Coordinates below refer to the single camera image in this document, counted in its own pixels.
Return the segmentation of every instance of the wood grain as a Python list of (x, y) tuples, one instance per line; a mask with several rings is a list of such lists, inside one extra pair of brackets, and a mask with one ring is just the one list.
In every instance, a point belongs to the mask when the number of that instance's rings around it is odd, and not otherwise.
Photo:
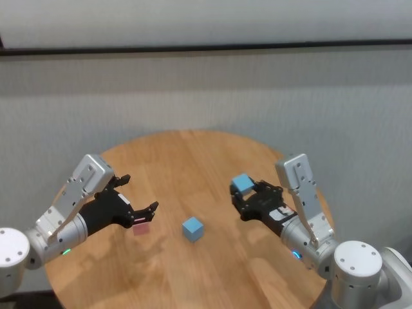
[[(46, 265), (67, 309), (299, 309), (319, 295), (324, 280), (262, 223), (242, 222), (230, 202), (229, 183), (237, 174), (279, 185), (278, 152), (228, 133), (171, 131), (103, 157), (117, 175), (131, 175), (120, 191), (135, 209), (155, 200), (160, 206), (149, 234), (110, 226)], [(293, 207), (287, 193), (285, 200)], [(196, 243), (182, 236), (191, 216), (205, 225)]]

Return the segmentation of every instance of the blue cube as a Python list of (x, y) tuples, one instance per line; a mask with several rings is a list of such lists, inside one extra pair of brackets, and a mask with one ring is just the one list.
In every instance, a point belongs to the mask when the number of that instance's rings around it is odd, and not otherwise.
[(195, 217), (191, 217), (189, 220), (184, 222), (182, 224), (182, 227), (183, 234), (189, 241), (193, 243), (203, 236), (203, 224), (201, 224), (201, 222), (197, 220)]
[(253, 181), (246, 174), (241, 174), (232, 179), (232, 185), (242, 194), (249, 194), (254, 186)]

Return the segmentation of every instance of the pink cube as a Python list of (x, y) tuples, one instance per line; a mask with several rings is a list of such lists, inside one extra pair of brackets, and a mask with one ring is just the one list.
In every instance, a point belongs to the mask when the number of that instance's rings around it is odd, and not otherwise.
[(144, 235), (150, 232), (149, 222), (133, 225), (133, 234)]

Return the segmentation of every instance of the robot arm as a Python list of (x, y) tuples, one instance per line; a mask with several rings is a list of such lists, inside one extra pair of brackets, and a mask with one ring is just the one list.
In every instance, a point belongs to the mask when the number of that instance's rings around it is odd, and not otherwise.
[(262, 221), (297, 259), (328, 280), (332, 303), (327, 308), (412, 309), (412, 269), (398, 252), (390, 248), (378, 252), (361, 241), (335, 240), (307, 156), (278, 161), (276, 171), (297, 212), (283, 202), (281, 187), (252, 179), (254, 193), (247, 197), (234, 182), (230, 185), (232, 203), (243, 221)]
[(129, 175), (116, 177), (100, 156), (87, 154), (31, 229), (0, 228), (0, 297), (18, 289), (25, 268), (43, 266), (104, 227), (115, 223), (128, 229), (152, 221), (157, 202), (134, 211), (115, 190), (129, 180)]
[(230, 186), (232, 203), (243, 221), (260, 220), (281, 238), (295, 258), (307, 268), (314, 269), (322, 278), (331, 278), (332, 257), (338, 242), (324, 215), (306, 155), (276, 164), (281, 185), (289, 188), (295, 206), (293, 211), (282, 198), (282, 187), (265, 181), (255, 182), (255, 192), (244, 200), (235, 184)]

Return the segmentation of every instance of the round wooden table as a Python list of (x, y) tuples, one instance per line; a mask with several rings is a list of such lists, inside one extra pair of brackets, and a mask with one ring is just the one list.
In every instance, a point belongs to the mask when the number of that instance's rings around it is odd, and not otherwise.
[[(119, 191), (134, 209), (153, 201), (159, 208), (149, 234), (112, 225), (48, 263), (57, 297), (66, 309), (309, 308), (325, 281), (262, 223), (241, 221), (230, 202), (238, 174), (279, 185), (280, 156), (213, 131), (164, 132), (106, 151), (117, 175), (131, 175)], [(191, 216), (205, 226), (196, 243), (182, 234)]]

